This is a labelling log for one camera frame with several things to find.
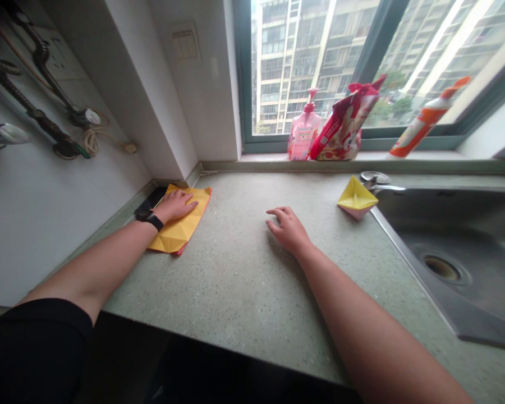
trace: stainless steel sink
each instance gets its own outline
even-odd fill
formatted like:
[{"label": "stainless steel sink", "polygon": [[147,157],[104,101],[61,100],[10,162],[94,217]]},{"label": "stainless steel sink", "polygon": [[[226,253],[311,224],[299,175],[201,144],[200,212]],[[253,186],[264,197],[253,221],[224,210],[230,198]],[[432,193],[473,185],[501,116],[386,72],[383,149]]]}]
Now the stainless steel sink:
[{"label": "stainless steel sink", "polygon": [[458,337],[505,347],[505,188],[376,196],[374,216]]}]

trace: yellow origami paper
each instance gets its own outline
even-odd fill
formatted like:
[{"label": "yellow origami paper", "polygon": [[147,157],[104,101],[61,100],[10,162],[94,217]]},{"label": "yellow origami paper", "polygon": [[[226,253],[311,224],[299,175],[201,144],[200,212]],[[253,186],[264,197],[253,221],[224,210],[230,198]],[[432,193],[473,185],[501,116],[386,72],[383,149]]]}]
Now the yellow origami paper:
[{"label": "yellow origami paper", "polygon": [[357,220],[361,220],[377,203],[378,199],[352,176],[337,205]]},{"label": "yellow origami paper", "polygon": [[195,188],[179,188],[175,185],[169,185],[166,194],[177,189],[183,189],[186,193],[193,194],[193,197],[188,203],[198,201],[198,206],[182,218],[165,223],[163,229],[148,246],[151,250],[170,254],[181,254],[183,248],[194,233],[196,226],[198,226],[212,195],[211,188],[202,190]]}]

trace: glass pane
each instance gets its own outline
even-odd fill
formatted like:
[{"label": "glass pane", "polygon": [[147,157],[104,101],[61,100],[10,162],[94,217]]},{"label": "glass pane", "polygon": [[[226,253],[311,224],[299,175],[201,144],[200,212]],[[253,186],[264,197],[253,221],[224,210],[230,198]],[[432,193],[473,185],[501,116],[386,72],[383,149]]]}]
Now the glass pane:
[{"label": "glass pane", "polygon": [[327,120],[347,93],[379,4],[251,0],[253,135],[289,133],[312,86],[320,88],[316,113]]},{"label": "glass pane", "polygon": [[464,76],[439,123],[454,123],[505,64],[505,0],[411,0],[383,58],[382,97],[364,126],[406,126]]}]

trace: pink soap dispenser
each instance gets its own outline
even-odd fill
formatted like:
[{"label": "pink soap dispenser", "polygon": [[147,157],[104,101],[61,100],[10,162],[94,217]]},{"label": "pink soap dispenser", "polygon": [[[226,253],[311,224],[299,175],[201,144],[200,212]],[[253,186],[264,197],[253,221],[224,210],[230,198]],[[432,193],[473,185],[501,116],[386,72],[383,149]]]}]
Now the pink soap dispenser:
[{"label": "pink soap dispenser", "polygon": [[310,88],[309,102],[303,113],[292,120],[292,130],[288,138],[288,157],[290,160],[307,160],[314,139],[322,124],[322,118],[314,113],[314,96],[317,88]]}]

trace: white wall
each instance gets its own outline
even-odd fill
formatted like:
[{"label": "white wall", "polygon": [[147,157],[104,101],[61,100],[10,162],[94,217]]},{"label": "white wall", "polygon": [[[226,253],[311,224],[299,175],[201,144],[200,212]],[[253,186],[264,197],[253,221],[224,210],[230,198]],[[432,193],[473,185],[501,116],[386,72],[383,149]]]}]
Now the white wall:
[{"label": "white wall", "polygon": [[154,178],[198,162],[145,1],[42,0]]},{"label": "white wall", "polygon": [[[201,161],[241,158],[232,4],[226,0],[150,0],[160,42]],[[172,24],[193,21],[201,62],[179,63]]]},{"label": "white wall", "polygon": [[505,103],[457,151],[476,159],[505,158]]},{"label": "white wall", "polygon": [[[54,28],[36,1],[19,5],[43,27]],[[0,58],[21,63],[0,38]],[[66,120],[60,104],[49,98],[23,69],[12,81],[60,128],[80,140],[80,129]],[[109,116],[109,132],[127,137],[116,124],[90,80],[62,82],[79,107],[90,106]],[[66,161],[55,156],[36,123],[0,87],[0,123],[30,133],[32,142],[0,150],[0,305],[14,305],[81,245],[151,179],[138,155],[102,140],[94,159]]]}]

